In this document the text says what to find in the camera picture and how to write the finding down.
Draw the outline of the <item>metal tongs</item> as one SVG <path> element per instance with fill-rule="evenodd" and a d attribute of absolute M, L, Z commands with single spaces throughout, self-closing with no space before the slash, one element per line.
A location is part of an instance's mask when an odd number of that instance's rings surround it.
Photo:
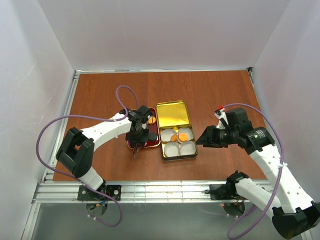
<path fill-rule="evenodd" d="M 141 149 L 142 147 L 143 147 L 143 146 L 142 146 L 141 143 L 137 143 L 137 144 L 134 146 L 134 148 L 133 148 L 133 153 L 132 153 L 134 159 L 137 159 L 138 154 L 139 154 L 139 152 L 140 152 L 140 149 Z"/>

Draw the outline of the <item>large round orange cookie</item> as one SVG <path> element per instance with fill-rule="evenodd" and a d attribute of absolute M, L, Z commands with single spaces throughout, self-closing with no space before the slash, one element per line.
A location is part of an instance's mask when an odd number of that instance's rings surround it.
<path fill-rule="evenodd" d="M 178 141 L 183 143 L 188 140 L 188 135 L 186 133 L 179 133 L 178 134 Z"/>

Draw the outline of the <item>round waffle cookie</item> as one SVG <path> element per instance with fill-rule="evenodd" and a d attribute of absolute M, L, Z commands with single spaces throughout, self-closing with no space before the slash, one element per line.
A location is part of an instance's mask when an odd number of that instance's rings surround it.
<path fill-rule="evenodd" d="M 178 140 L 178 135 L 177 134 L 172 135 L 171 138 L 170 138 L 171 142 L 176 142 L 177 140 Z"/>

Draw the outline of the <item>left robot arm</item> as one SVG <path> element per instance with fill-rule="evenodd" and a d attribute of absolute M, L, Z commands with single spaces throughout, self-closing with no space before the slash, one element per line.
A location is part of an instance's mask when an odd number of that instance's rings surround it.
<path fill-rule="evenodd" d="M 91 127 L 70 128 L 55 157 L 75 179 L 96 191 L 105 181 L 92 167 L 94 152 L 120 135 L 125 135 L 127 142 L 144 147 L 149 140 L 147 123 L 152 116 L 151 109 L 142 105 L 137 110 L 122 109 Z"/>

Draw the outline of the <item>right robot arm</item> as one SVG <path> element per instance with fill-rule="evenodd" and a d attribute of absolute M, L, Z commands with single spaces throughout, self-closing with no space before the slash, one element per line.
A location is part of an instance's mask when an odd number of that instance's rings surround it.
<path fill-rule="evenodd" d="M 285 163 L 284 147 L 279 138 L 273 139 L 265 127 L 254 128 L 244 103 L 233 103 L 233 109 L 216 109 L 218 125 L 207 126 L 196 141 L 206 148 L 227 148 L 237 145 L 245 150 L 259 166 L 272 192 L 258 186 L 243 172 L 235 171 L 225 184 L 206 191 L 212 199 L 249 200 L 262 213 L 253 223 L 255 227 L 268 216 L 276 231 L 286 240 L 300 235 L 320 223 L 320 204 L 315 202 L 297 182 Z"/>

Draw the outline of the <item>black sandwich cookie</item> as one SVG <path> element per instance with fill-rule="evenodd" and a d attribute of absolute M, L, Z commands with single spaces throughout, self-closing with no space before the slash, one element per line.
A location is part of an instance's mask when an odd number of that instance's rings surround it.
<path fill-rule="evenodd" d="M 158 139 L 158 136 L 156 133 L 154 132 L 151 132 L 148 134 L 148 140 L 151 141 L 151 142 L 154 142 Z"/>

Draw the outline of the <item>dark red tray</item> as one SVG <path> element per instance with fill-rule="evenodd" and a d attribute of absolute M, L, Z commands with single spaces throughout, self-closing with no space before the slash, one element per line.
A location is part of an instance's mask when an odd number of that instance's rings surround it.
<path fill-rule="evenodd" d="M 129 109 L 130 131 L 126 133 L 127 146 L 137 154 L 142 148 L 157 147 L 160 143 L 160 131 L 156 110 L 142 105 L 139 109 Z"/>

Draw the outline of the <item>white paper cup front-right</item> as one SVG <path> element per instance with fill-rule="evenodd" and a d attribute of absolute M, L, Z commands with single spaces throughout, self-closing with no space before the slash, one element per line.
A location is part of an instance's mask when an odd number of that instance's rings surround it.
<path fill-rule="evenodd" d="M 185 141 L 180 144 L 180 155 L 189 156 L 196 153 L 196 145 L 193 141 Z"/>

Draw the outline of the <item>white paper cup back-right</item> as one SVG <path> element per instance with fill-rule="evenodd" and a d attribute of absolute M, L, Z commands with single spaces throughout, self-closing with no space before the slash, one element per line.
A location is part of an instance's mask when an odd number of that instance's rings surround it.
<path fill-rule="evenodd" d="M 187 141 L 191 141 L 191 140 L 194 139 L 193 132 L 189 127 L 181 127 L 177 132 L 177 136 L 178 136 L 179 133 L 187 134 L 188 135 L 188 140 Z"/>

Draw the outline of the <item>white paper cup back-left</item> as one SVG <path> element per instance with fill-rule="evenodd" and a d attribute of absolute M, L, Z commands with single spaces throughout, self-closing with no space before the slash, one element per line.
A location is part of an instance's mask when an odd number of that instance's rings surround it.
<path fill-rule="evenodd" d="M 164 143 L 171 142 L 170 139 L 171 139 L 172 135 L 178 135 L 178 134 L 174 129 L 171 129 L 171 128 L 164 129 L 160 133 L 161 141 L 164 142 Z"/>

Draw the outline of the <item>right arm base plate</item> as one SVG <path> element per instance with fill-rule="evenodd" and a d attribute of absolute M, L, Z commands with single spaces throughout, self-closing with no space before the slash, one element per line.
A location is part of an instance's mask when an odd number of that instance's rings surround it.
<path fill-rule="evenodd" d="M 240 200 L 249 201 L 255 200 L 255 196 L 241 183 L 236 183 L 234 186 L 227 184 L 210 184 L 209 189 L 204 191 L 209 195 L 211 200 Z"/>

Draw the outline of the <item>aluminium table frame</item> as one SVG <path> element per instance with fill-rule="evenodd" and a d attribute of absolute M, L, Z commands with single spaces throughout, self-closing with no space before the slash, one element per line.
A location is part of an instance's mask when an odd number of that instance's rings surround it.
<path fill-rule="evenodd" d="M 116 96 L 127 107 L 185 101 L 196 137 L 217 121 L 213 111 L 220 105 L 241 102 L 259 107 L 247 70 L 77 70 L 66 110 L 71 114 L 110 117 L 120 108 Z M 193 160 L 165 162 L 160 148 L 153 147 L 141 150 L 134 159 L 125 138 L 120 136 L 98 149 L 93 165 L 111 184 L 122 185 L 123 205 L 208 203 L 205 185 L 221 183 L 233 170 L 246 172 L 261 189 L 272 192 L 258 165 L 240 148 L 200 147 L 198 151 Z"/>

